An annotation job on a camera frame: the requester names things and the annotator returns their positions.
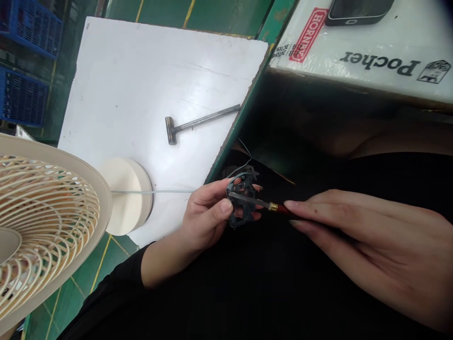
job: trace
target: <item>black shirt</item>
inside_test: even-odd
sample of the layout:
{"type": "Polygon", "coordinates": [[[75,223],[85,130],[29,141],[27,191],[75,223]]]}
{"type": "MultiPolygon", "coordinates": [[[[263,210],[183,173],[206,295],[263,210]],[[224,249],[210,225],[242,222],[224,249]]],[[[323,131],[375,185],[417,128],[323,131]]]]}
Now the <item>black shirt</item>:
{"type": "MultiPolygon", "coordinates": [[[[293,186],[254,163],[263,200],[305,200],[338,188],[428,208],[453,221],[450,156],[362,157],[337,166],[317,188],[293,186]]],[[[441,336],[359,289],[285,216],[265,212],[258,222],[227,228],[218,244],[154,290],[141,281],[144,251],[105,277],[59,339],[441,336]]]]}

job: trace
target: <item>phone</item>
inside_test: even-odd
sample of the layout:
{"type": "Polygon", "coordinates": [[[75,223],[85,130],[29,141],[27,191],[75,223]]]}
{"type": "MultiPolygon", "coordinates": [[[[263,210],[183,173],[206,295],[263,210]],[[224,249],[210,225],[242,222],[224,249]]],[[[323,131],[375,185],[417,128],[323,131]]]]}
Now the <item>phone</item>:
{"type": "Polygon", "coordinates": [[[390,10],[394,0],[334,0],[327,26],[372,25],[390,10]]]}

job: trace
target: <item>wire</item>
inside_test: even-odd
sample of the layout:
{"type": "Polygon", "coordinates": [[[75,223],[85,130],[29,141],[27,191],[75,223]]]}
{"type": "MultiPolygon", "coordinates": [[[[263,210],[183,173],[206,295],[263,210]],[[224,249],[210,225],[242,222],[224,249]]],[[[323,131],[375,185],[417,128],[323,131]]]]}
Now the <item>wire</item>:
{"type": "Polygon", "coordinates": [[[239,142],[241,142],[242,146],[245,148],[245,150],[246,150],[247,153],[249,154],[250,159],[249,159],[242,167],[237,168],[237,169],[234,170],[232,173],[230,173],[230,174],[227,176],[227,178],[230,178],[231,175],[233,175],[236,171],[239,171],[239,170],[245,168],[247,165],[249,165],[249,162],[252,160],[252,154],[250,153],[249,149],[247,149],[247,147],[245,146],[244,142],[243,142],[240,138],[238,138],[237,140],[238,140],[239,142]]]}
{"type": "Polygon", "coordinates": [[[160,193],[192,193],[195,190],[153,190],[153,191],[123,191],[123,190],[112,190],[114,194],[160,194],[160,193]]]}
{"type": "MultiPolygon", "coordinates": [[[[231,177],[236,171],[239,171],[249,165],[249,162],[252,160],[252,154],[250,153],[249,149],[245,146],[244,142],[238,138],[239,142],[241,142],[242,146],[245,148],[247,153],[249,154],[250,159],[240,168],[237,168],[232,173],[230,173],[228,177],[231,177]]],[[[123,190],[112,190],[113,194],[141,194],[141,195],[150,195],[150,194],[160,194],[160,193],[192,193],[195,190],[153,190],[153,191],[123,191],[123,190]]]]}

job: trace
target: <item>cardboard box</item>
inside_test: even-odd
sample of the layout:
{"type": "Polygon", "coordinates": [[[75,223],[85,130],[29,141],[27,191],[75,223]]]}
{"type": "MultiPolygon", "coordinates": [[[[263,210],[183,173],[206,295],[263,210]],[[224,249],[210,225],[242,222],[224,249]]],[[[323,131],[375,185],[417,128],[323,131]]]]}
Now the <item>cardboard box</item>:
{"type": "Polygon", "coordinates": [[[300,1],[271,69],[453,104],[453,25],[441,1],[395,0],[369,25],[336,25],[332,3],[300,1]]]}

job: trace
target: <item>hand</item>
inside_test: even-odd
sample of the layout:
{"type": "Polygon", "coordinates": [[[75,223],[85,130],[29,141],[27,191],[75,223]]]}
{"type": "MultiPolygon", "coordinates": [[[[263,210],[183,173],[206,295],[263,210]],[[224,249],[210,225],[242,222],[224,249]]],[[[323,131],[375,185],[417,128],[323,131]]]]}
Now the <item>hand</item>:
{"type": "Polygon", "coordinates": [[[361,289],[428,327],[452,330],[453,225],[442,215],[339,190],[285,206],[311,220],[292,224],[361,289]]]}
{"type": "MultiPolygon", "coordinates": [[[[233,205],[227,199],[227,186],[230,178],[206,184],[189,198],[183,224],[178,231],[181,239],[192,251],[202,251],[212,247],[222,236],[227,220],[233,212],[233,205]]],[[[254,185],[257,191],[262,188],[254,185]]],[[[242,212],[235,212],[237,217],[242,212]]],[[[252,213],[255,220],[261,218],[258,212],[252,213]]]]}

